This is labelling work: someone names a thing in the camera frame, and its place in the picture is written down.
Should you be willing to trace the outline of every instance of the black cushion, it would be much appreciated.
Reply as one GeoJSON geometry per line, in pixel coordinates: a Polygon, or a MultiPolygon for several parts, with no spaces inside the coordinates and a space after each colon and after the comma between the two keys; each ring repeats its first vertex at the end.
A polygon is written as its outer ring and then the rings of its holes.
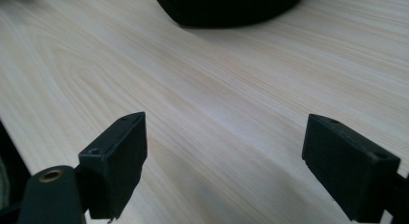
{"type": "Polygon", "coordinates": [[[157,0],[178,24],[233,27],[258,23],[292,8],[300,0],[157,0]]]}

